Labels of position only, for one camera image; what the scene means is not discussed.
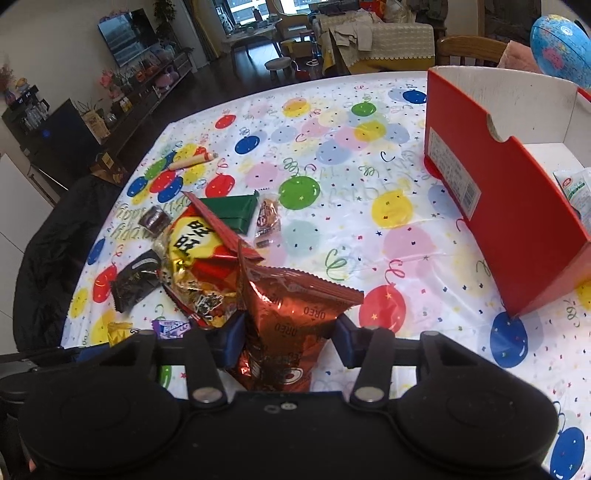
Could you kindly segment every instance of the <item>round stool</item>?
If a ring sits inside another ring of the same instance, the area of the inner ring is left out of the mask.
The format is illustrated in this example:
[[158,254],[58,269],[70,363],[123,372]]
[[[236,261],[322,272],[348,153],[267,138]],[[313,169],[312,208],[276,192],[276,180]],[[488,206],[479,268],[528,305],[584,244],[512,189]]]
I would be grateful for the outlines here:
[[283,70],[283,75],[288,77],[291,74],[291,57],[279,57],[278,59],[269,60],[265,63],[265,68],[269,70],[271,81],[279,81],[277,72]]

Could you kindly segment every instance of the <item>curtain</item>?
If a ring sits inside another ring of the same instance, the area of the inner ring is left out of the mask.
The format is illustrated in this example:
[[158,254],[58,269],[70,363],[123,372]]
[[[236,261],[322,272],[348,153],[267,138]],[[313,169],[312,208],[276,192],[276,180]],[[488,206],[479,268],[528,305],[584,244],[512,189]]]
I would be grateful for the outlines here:
[[195,31],[197,32],[197,36],[199,37],[199,41],[201,42],[201,46],[203,47],[203,52],[208,61],[216,60],[219,58],[219,54],[217,53],[215,47],[213,46],[211,40],[209,40],[209,36],[207,32],[203,29],[201,22],[199,21],[199,17],[196,15],[196,10],[194,4],[196,3],[194,0],[183,0],[187,10],[191,14],[191,20],[193,21],[193,26],[195,27]]

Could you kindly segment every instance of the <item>table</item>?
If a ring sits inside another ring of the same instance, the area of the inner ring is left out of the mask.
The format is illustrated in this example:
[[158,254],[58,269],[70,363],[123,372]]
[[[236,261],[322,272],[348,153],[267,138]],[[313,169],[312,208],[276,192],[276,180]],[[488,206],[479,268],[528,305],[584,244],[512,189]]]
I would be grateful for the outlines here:
[[281,57],[281,49],[277,44],[277,30],[275,29],[275,23],[267,25],[264,28],[257,28],[252,33],[240,32],[234,33],[230,36],[222,39],[222,48],[226,53],[229,53],[232,56],[232,70],[234,71],[234,75],[238,75],[236,73],[236,52],[235,50],[240,47],[246,48],[246,54],[250,58],[250,53],[248,52],[248,46],[252,43],[256,43],[257,41],[261,41],[262,38],[266,38],[271,40],[273,46],[277,54]]
[[[402,94],[426,92],[426,81],[424,72],[317,80],[240,98],[169,125],[97,238],[62,345],[106,342],[110,322],[149,329],[157,317],[184,320],[162,289],[123,315],[101,287],[104,272],[120,271],[150,248],[137,221],[151,205],[178,215],[187,204],[182,190],[198,196],[281,192],[282,237],[261,251],[266,265],[364,290],[364,305],[348,312],[357,324],[387,326],[407,338],[438,330],[540,388],[556,401],[561,427],[564,421],[545,465],[551,461],[563,478],[584,478],[587,465],[577,472],[591,430],[591,316],[584,294],[573,292],[509,321],[478,245],[458,221],[460,212],[423,166],[424,95],[407,95],[418,102],[409,103]],[[246,153],[236,153],[239,143]],[[199,146],[219,153],[219,162],[179,171],[174,179],[160,174],[162,158],[187,157]],[[294,176],[307,180],[296,183]],[[253,235],[251,228],[247,241]],[[163,384],[186,398],[183,367],[165,373]],[[355,377],[329,343],[311,387],[348,395]],[[392,395],[415,383],[412,368],[394,369],[392,377]],[[228,377],[224,381],[235,388]]]

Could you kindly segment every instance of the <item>television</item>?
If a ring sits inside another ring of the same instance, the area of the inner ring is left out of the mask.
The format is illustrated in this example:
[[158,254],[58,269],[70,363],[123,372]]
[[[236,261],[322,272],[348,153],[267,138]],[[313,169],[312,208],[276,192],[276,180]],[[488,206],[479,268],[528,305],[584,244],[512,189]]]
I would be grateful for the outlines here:
[[158,41],[143,8],[104,20],[99,23],[99,30],[119,67]]

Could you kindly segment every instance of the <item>black jacket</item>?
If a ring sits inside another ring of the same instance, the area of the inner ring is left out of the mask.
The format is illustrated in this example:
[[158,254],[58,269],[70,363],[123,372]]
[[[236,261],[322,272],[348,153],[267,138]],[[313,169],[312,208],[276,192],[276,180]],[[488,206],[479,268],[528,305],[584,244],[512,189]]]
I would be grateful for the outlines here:
[[120,192],[92,175],[78,180],[27,245],[12,309],[20,352],[59,346],[86,257]]

